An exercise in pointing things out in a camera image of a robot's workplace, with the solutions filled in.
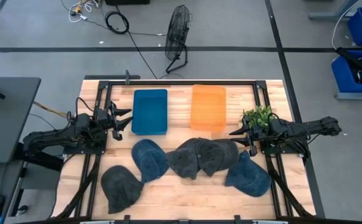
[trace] white cable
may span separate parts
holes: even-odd
[[[347,9],[343,15],[340,16],[340,18],[338,19],[337,23],[336,23],[336,26],[335,26],[335,29],[333,30],[333,36],[331,37],[331,45],[333,46],[333,48],[335,50],[337,50],[337,48],[335,47],[335,34],[336,34],[336,29],[337,29],[337,26],[338,24],[340,23],[341,19],[345,16],[345,14],[347,14],[360,0],[358,0],[356,3],[354,3],[349,9]]]
[[[72,9],[74,6],[78,6],[78,4],[79,4],[79,3],[74,4],[72,7],[69,8],[69,21],[70,21],[70,22],[80,22],[80,21],[81,21],[81,18],[80,18],[80,19],[77,19],[76,21],[71,20],[71,9]]]
[[[76,21],[73,21],[72,19],[71,19],[71,10],[72,10],[72,8],[74,8],[75,6],[78,6],[80,3],[78,2],[77,4],[74,4],[72,7],[70,7],[70,9],[69,9],[69,21],[70,22],[80,22],[81,20],[82,20],[82,17],[80,18],[80,19],[77,19]],[[90,2],[84,2],[83,4],[82,4],[82,7],[83,8],[85,8],[85,10],[87,11],[87,12],[92,12],[92,7],[91,6],[94,6],[95,4],[94,3],[90,3]]]

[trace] orange plastic bin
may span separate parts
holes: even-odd
[[[194,85],[191,128],[222,131],[226,126],[226,89],[213,85]]]

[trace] potted plant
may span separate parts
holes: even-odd
[[[243,110],[243,115],[247,115],[249,118],[249,128],[252,128],[254,124],[257,124],[263,131],[267,131],[268,119],[271,120],[274,118],[273,116],[270,116],[271,112],[270,106],[257,106],[255,109],[249,111]]]

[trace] gray floor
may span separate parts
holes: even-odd
[[[189,46],[275,47],[262,0],[151,1],[147,6],[120,6],[132,32],[165,33],[173,8],[185,4],[193,13],[186,42]],[[342,0],[271,1],[284,47],[331,47],[335,22],[309,21],[307,13],[335,10]],[[75,2],[64,0],[67,7]],[[103,8],[104,12],[110,10],[114,8]],[[94,9],[87,15],[104,24],[100,10]],[[134,38],[141,47],[165,44],[164,37]],[[345,22],[339,26],[335,43],[353,46]],[[7,0],[0,13],[0,47],[132,46],[127,35],[115,35],[86,22],[71,24],[60,0]],[[169,64],[164,53],[143,55],[157,76],[164,75]],[[286,54],[303,120],[329,115],[338,118],[343,128],[340,136],[319,137],[310,148],[326,217],[362,220],[362,101],[334,100],[338,89],[330,64],[335,57],[333,53]],[[36,100],[61,111],[74,112],[74,101],[85,75],[119,75],[126,69],[144,79],[154,78],[138,52],[0,53],[0,76],[41,77]],[[190,52],[188,65],[176,73],[201,79],[283,79],[275,52]],[[63,119],[38,108],[33,108],[32,113],[43,116],[57,128],[65,125]],[[48,129],[43,121],[30,116],[24,134]],[[6,223],[47,218],[54,203],[53,187],[26,191],[22,203],[30,205],[30,211],[9,218]]]

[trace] denim cap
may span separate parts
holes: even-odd
[[[190,177],[195,180],[198,175],[198,159],[194,151],[197,141],[197,138],[189,139],[174,151],[166,153],[168,165],[180,177]]]
[[[247,151],[243,151],[238,163],[228,170],[225,186],[234,186],[247,195],[260,197],[268,191],[270,183],[267,171],[252,161]]]
[[[108,213],[118,213],[140,197],[143,184],[123,166],[113,166],[102,175],[101,185],[108,200]]]
[[[132,158],[141,171],[141,182],[159,179],[168,170],[164,151],[152,140],[144,139],[132,147]]]
[[[196,144],[199,167],[212,177],[216,171],[228,169],[237,163],[239,150],[229,139],[208,140],[199,138]]]

